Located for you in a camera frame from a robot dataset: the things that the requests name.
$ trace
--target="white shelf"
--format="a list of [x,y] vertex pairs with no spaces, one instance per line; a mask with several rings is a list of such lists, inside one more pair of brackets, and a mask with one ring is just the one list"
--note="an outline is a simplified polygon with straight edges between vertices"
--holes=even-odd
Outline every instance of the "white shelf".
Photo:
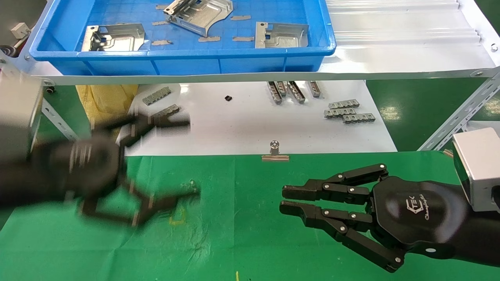
[[[190,116],[187,130],[153,131],[127,150],[128,156],[171,155],[264,155],[270,142],[280,142],[282,154],[395,152],[396,147],[377,107],[361,80],[321,81],[323,94],[313,98],[303,81],[306,102],[298,104],[287,95],[276,105],[265,82],[187,83],[142,85],[131,105],[154,114],[172,104],[181,112],[172,119]],[[143,98],[169,86],[172,94],[146,106]],[[232,96],[226,101],[225,96]],[[340,118],[325,119],[328,103],[357,99],[359,113],[373,113],[373,123],[343,124]],[[120,135],[127,134],[124,127]]]
[[63,76],[47,62],[16,64],[57,85],[492,77],[500,71],[500,50],[492,51],[500,38],[474,0],[326,2],[338,47],[318,72]]

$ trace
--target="caster wheel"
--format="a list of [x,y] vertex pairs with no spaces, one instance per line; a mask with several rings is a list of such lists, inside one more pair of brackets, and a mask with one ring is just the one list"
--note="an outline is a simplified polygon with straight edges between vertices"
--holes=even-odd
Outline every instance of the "caster wheel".
[[49,87],[45,88],[45,92],[47,94],[53,94],[55,91],[56,91],[56,89],[54,88],[54,86],[49,86]]

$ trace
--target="blue plastic tray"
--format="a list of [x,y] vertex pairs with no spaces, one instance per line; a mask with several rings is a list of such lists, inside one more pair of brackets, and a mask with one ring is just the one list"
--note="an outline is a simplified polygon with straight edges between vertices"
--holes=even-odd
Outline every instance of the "blue plastic tray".
[[[52,63],[64,75],[203,75],[254,72],[313,72],[335,51],[325,0],[232,0],[233,12],[200,37],[165,20],[156,5],[172,0],[54,0],[29,52]],[[250,15],[249,20],[231,16]],[[308,24],[308,47],[255,48],[255,42],[233,41],[255,36],[256,22]],[[79,51],[88,25],[141,23],[146,42],[139,51]],[[152,46],[169,40],[173,44]]]

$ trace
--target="green table surface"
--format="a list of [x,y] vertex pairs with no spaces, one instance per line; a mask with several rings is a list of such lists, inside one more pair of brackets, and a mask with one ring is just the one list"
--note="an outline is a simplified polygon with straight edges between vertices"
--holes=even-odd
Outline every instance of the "green table surface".
[[[159,194],[189,189],[194,180],[200,199],[184,200],[172,216],[156,217],[135,230],[83,218],[75,204],[17,208],[0,231],[0,280],[499,279],[500,268],[416,254],[407,254],[405,265],[390,274],[322,230],[280,214],[283,185],[377,163],[405,180],[458,183],[452,159],[435,151],[303,154],[292,155],[288,163],[262,162],[259,155],[131,157],[129,176],[141,188]],[[104,205],[131,212],[137,204],[118,192]]]

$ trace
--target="motion-blurred robotic hand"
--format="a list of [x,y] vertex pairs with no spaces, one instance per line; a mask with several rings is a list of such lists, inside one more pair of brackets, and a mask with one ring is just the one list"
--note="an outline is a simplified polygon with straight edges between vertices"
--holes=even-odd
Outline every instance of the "motion-blurred robotic hand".
[[[286,199],[366,205],[366,213],[295,201],[282,201],[279,210],[391,273],[406,253],[500,267],[500,139],[486,128],[456,134],[453,144],[461,186],[406,181],[379,163],[282,190]],[[372,182],[371,191],[358,186]],[[361,234],[367,231],[376,241]]]
[[[154,127],[187,127],[189,124],[189,121],[171,122],[169,115],[133,114],[97,125],[89,139],[35,146],[27,159],[0,164],[0,209],[81,198],[80,211],[84,215],[140,226],[154,214],[175,208],[180,197],[195,195],[198,191],[159,198],[140,192],[133,181],[127,179],[125,148],[134,145]],[[130,126],[130,134],[116,144],[112,130],[122,126]],[[97,211],[99,199],[118,187],[140,200],[140,208],[132,217]]]

